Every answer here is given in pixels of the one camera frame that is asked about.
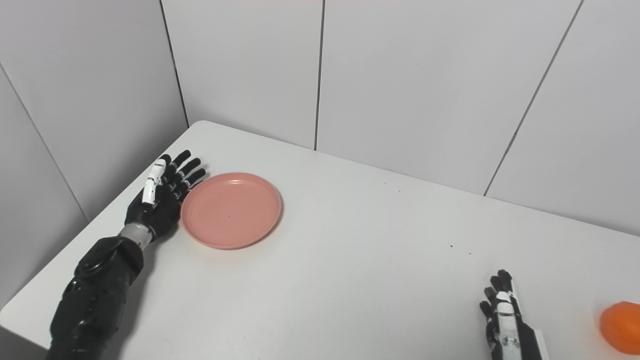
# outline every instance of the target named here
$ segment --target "white wall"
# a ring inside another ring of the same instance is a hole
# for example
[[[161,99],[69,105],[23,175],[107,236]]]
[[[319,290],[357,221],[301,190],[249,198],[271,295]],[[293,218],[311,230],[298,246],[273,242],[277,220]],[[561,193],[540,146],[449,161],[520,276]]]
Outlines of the white wall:
[[[1,307],[88,222],[2,69],[0,154]]]
[[[190,124],[314,147],[321,1],[163,3]]]
[[[0,8],[3,306],[187,124],[157,0]]]
[[[640,235],[638,13],[584,2],[489,196]]]
[[[0,61],[89,219],[186,130],[158,0],[3,0]]]
[[[478,194],[580,4],[163,2],[190,122]],[[640,234],[633,6],[586,0],[489,196]]]
[[[571,1],[327,1],[317,149],[482,194]]]

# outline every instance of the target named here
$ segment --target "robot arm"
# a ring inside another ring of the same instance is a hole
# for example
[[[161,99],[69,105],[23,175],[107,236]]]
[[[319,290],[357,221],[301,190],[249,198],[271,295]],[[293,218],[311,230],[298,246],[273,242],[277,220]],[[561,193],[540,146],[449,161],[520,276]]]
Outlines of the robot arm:
[[[549,360],[542,332],[522,320],[513,278],[506,270],[491,277],[480,303],[486,317],[486,339],[492,360]]]
[[[180,217],[187,193],[206,171],[188,150],[172,162],[163,155],[152,167],[144,189],[127,209],[120,234],[102,238],[78,263],[51,322],[46,360],[97,360],[113,339],[127,294],[144,267],[143,250],[167,235]]]

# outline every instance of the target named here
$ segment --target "orange fruit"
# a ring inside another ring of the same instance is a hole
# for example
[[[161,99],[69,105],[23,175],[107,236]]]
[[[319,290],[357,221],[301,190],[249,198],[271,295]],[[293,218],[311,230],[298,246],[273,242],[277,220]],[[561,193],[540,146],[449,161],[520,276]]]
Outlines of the orange fruit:
[[[600,315],[602,336],[620,352],[640,355],[640,304],[619,302]]]

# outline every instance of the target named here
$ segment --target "table surface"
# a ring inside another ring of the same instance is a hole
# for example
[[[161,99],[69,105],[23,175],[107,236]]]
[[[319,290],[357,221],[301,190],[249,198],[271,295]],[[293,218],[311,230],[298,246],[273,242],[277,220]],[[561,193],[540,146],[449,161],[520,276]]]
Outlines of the table surface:
[[[597,324],[640,302],[640,238],[210,122],[167,151],[186,148],[210,175],[271,181],[281,221],[245,249],[211,249],[182,226],[150,245],[109,358],[489,359],[478,302],[500,268],[551,359],[629,358]],[[4,307],[5,329],[48,347],[74,267],[122,228],[146,173]]]

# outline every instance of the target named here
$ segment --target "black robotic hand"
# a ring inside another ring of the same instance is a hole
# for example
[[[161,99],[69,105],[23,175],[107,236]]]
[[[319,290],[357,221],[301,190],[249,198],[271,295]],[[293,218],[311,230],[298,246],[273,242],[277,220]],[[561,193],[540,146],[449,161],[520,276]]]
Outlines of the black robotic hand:
[[[190,156],[191,152],[185,150],[171,161],[171,157],[164,154],[154,163],[147,185],[127,209],[125,225],[144,225],[152,232],[151,241],[167,235],[175,227],[182,201],[206,174],[203,168],[194,171],[200,166],[199,158],[180,167]]]
[[[144,248],[176,226],[187,193],[205,175],[185,150],[162,155],[127,209],[117,236],[102,238],[78,262],[51,322],[45,360],[99,360],[118,331],[127,294],[144,267]]]
[[[482,301],[480,309],[486,316],[492,360],[548,360],[542,333],[522,320],[511,274],[499,270],[491,285],[484,289],[488,301]]]

